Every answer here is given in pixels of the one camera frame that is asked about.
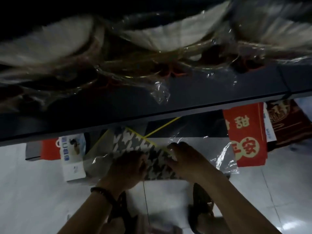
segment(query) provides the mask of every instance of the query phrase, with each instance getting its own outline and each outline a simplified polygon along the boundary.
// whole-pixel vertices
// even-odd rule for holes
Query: black bracelet
[[[112,206],[117,206],[117,201],[114,199],[114,197],[112,196],[112,194],[104,189],[104,188],[101,188],[101,187],[92,187],[91,192],[93,191],[96,191],[98,193],[100,193],[101,195],[105,196],[105,198],[107,199],[107,201],[112,205]]]

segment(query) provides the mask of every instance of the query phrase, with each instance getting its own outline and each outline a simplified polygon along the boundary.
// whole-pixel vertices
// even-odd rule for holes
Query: hand
[[[177,161],[166,159],[166,163],[179,176],[192,183],[201,183],[203,173],[209,169],[215,169],[205,157],[185,142],[171,143],[168,149],[172,149]]]
[[[107,175],[98,182],[97,186],[109,190],[117,199],[123,191],[131,189],[144,180],[146,170],[144,153],[126,152],[116,159]]]

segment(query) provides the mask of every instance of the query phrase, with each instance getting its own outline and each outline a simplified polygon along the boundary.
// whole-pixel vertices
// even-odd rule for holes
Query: tile floor
[[[25,144],[0,147],[0,228],[3,233],[57,233],[84,202],[88,185],[63,181],[59,161],[25,161]],[[241,168],[233,185],[282,233],[312,233],[312,153],[277,149],[263,167]],[[134,215],[148,215],[154,226],[175,224],[192,234],[186,181],[141,182],[128,192]],[[216,216],[221,213],[215,206]]]

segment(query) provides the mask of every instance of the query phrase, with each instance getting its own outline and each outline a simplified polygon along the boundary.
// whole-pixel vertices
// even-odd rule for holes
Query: red paper bag
[[[268,157],[263,103],[223,110],[238,167],[260,166]]]

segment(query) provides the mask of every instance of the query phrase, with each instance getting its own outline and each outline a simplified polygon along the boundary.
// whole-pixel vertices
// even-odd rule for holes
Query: person's left hand
[[[107,175],[96,186],[109,190],[117,199],[119,195],[131,189],[146,175],[146,155],[143,152],[124,153],[111,165]]]

